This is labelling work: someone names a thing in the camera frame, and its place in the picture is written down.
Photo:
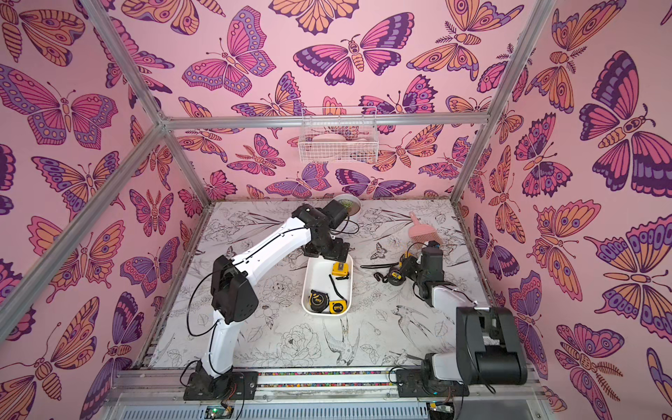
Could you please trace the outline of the yellow tape measure with clip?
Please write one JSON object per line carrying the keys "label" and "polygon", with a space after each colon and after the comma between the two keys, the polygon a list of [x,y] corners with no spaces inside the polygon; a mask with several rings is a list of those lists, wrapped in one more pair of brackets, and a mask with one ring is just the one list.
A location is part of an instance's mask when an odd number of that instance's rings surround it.
{"label": "yellow tape measure with clip", "polygon": [[336,262],[332,266],[332,276],[335,279],[347,279],[350,276],[349,265],[345,262]]}

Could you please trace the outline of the black yellow tape measure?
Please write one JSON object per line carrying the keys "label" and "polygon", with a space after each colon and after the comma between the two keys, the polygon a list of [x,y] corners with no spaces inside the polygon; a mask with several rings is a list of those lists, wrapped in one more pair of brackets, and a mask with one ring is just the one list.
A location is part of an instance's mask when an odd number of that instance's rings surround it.
{"label": "black yellow tape measure", "polygon": [[332,285],[332,289],[336,295],[336,299],[331,299],[329,302],[329,313],[333,315],[342,314],[348,309],[349,302],[337,288],[334,277],[329,275],[329,279]]}
{"label": "black yellow tape measure", "polygon": [[314,313],[323,313],[329,305],[329,297],[325,292],[311,290],[309,294],[309,306]]}

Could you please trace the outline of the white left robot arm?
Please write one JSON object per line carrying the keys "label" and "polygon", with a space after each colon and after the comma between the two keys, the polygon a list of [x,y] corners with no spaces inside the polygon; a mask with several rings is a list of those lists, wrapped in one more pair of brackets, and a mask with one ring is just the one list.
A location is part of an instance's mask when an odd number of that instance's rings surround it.
{"label": "white left robot arm", "polygon": [[321,208],[303,204],[254,247],[235,257],[221,255],[215,260],[206,277],[213,308],[213,326],[206,331],[209,343],[201,357],[207,376],[219,379],[233,369],[243,321],[259,304],[254,286],[281,260],[301,249],[308,257],[346,262],[349,244],[333,232],[347,220],[348,210],[335,199]]}

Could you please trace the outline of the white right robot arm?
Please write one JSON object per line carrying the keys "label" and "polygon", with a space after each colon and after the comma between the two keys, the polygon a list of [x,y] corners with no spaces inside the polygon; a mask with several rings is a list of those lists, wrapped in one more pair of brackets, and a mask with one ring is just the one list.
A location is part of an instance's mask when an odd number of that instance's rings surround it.
{"label": "white right robot arm", "polygon": [[436,243],[424,246],[418,257],[406,252],[399,274],[411,281],[416,296],[427,306],[455,321],[453,351],[425,355],[421,383],[433,387],[523,385],[528,381],[526,356],[514,316],[506,308],[481,306],[445,280],[443,250]]}

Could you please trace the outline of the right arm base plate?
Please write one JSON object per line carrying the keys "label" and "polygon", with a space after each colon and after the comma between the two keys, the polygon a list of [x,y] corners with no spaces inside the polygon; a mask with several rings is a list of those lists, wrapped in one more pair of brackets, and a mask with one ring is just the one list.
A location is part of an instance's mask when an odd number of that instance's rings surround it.
{"label": "right arm base plate", "polygon": [[399,397],[451,399],[470,395],[469,388],[459,381],[436,379],[419,367],[398,367],[390,374],[395,376],[391,382],[397,385]]}

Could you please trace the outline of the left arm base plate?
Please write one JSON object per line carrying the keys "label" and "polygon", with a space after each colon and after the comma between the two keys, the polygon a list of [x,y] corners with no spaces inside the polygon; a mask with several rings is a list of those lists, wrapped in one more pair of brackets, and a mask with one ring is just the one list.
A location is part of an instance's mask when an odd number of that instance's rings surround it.
{"label": "left arm base plate", "polygon": [[258,378],[257,371],[231,371],[218,377],[209,376],[205,371],[197,371],[190,374],[183,399],[187,402],[253,400]]}

